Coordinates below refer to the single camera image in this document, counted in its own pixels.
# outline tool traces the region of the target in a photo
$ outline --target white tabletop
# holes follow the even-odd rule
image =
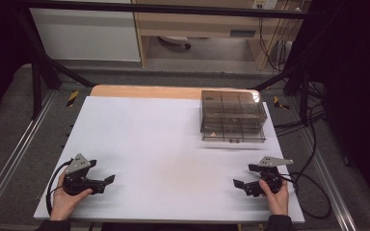
[[[267,220],[265,198],[246,196],[233,179],[257,181],[248,164],[282,158],[269,112],[263,143],[202,141],[193,99],[89,96],[57,167],[78,153],[97,160],[88,178],[115,174],[104,193],[82,201],[71,218],[92,221],[246,223]],[[285,166],[278,167],[287,173]],[[304,222],[289,184],[289,216]],[[35,218],[48,218],[42,197]]]

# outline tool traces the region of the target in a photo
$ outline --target floor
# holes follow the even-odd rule
[[[149,47],[147,66],[139,64],[100,64],[68,62],[68,66],[85,78],[101,84],[146,85],[146,86],[181,86],[181,87],[230,87],[245,89],[276,75],[277,72],[267,67],[258,71],[248,45],[242,39],[191,38],[192,48],[165,43],[153,38]],[[0,173],[6,168],[13,169],[12,174],[0,176],[0,230],[34,230],[39,225],[33,219],[38,196],[47,184],[50,174],[66,144],[67,134],[78,116],[84,97],[90,89],[76,85],[66,76],[62,76],[64,85],[60,90],[47,90],[43,85],[46,99],[52,97],[50,107],[45,111],[39,125],[30,120],[32,114],[32,91],[30,70],[20,69],[0,105]],[[284,82],[277,83],[262,92],[268,105],[273,105],[275,96],[282,105],[270,107],[274,124],[297,120],[294,111],[298,99],[286,97],[282,93]],[[66,102],[74,90],[79,90],[73,107],[66,107]],[[17,146],[25,140],[25,130],[30,125],[37,125],[36,133],[26,134],[29,140],[24,146]],[[335,183],[344,210],[348,210],[354,227],[343,227],[339,211],[333,211],[326,219],[305,216],[305,224],[297,224],[300,230],[370,230],[370,191],[356,168],[345,167],[339,145],[335,142],[328,122],[320,120],[315,124],[319,156],[308,170],[308,174],[320,184],[324,175],[320,172],[320,161],[327,165],[332,181]],[[303,164],[310,152],[306,139],[311,137],[308,130],[294,132],[279,137],[280,147],[285,158],[291,158]],[[16,159],[13,154],[20,153]],[[328,209],[319,191],[304,182],[301,189],[303,206],[311,213],[323,215]],[[247,224],[243,230],[260,230],[258,223]],[[73,223],[76,230],[88,230],[87,223]]]

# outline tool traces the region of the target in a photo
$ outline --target aluminum rail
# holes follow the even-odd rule
[[[46,116],[52,101],[56,95],[56,90],[52,90],[44,99],[42,103],[42,110],[37,118],[32,120],[17,144],[16,148],[13,150],[11,157],[6,162],[5,166],[0,172],[0,197],[9,184],[17,166],[22,160],[23,154],[26,152],[29,144],[31,143],[33,137],[37,133],[44,117]]]
[[[99,12],[132,12],[132,13],[183,13],[222,16],[244,17],[270,17],[291,19],[322,19],[327,17],[322,13],[287,12],[238,8],[215,8],[153,4],[124,4],[124,3],[97,3],[73,1],[47,1],[47,0],[17,0],[17,6],[34,9],[56,9],[74,11],[99,11]]]

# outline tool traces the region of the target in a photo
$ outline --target human hand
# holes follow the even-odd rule
[[[287,181],[282,180],[278,193],[273,193],[266,181],[262,179],[259,180],[259,185],[264,193],[266,193],[267,202],[269,203],[269,209],[272,215],[288,216]]]
[[[69,195],[65,192],[63,187],[64,178],[66,173],[63,172],[59,177],[58,189],[53,193],[53,210],[50,215],[50,220],[66,220],[70,217],[71,213],[77,207],[80,201],[89,196],[93,190],[87,189],[77,195]]]

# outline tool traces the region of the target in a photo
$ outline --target clear plastic container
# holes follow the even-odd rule
[[[200,132],[204,141],[264,142],[267,119],[258,91],[203,90]]]

